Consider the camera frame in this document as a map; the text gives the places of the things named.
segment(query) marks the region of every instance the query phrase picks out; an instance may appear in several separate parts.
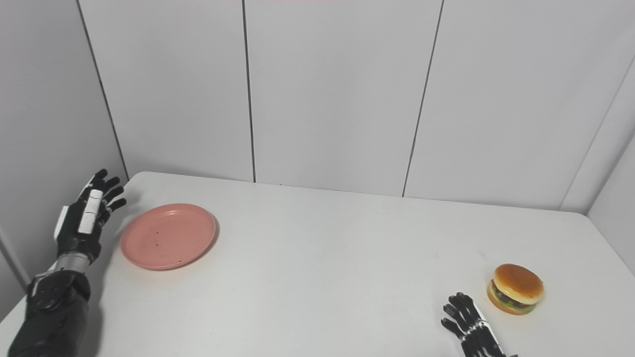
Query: hamburger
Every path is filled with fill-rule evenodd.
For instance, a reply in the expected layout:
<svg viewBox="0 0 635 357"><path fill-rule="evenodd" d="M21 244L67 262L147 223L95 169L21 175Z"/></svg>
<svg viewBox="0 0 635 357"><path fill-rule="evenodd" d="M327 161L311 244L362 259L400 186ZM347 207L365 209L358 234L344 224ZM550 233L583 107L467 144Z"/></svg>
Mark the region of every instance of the hamburger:
<svg viewBox="0 0 635 357"><path fill-rule="evenodd" d="M487 296L506 313L524 315L533 311L543 291L542 280L529 269L503 264L494 270Z"/></svg>

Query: robotic hand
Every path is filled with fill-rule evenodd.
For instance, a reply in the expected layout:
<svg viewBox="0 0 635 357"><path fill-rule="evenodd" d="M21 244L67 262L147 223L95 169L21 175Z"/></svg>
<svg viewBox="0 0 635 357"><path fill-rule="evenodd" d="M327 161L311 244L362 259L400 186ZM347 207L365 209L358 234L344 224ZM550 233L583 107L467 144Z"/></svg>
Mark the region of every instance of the robotic hand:
<svg viewBox="0 0 635 357"><path fill-rule="evenodd" d="M105 180L100 170L77 201L64 206L55 227L57 263L37 275L27 290L25 321L9 348L9 357L75 357L86 328L90 286L84 275L101 252L102 226L126 204L119 178Z"/></svg>
<svg viewBox="0 0 635 357"><path fill-rule="evenodd" d="M507 357L501 350L490 324L471 297L458 292L450 296L448 302L449 304L443 306L443 311L454 321L443 318L441 324L461 341L465 357Z"/></svg>

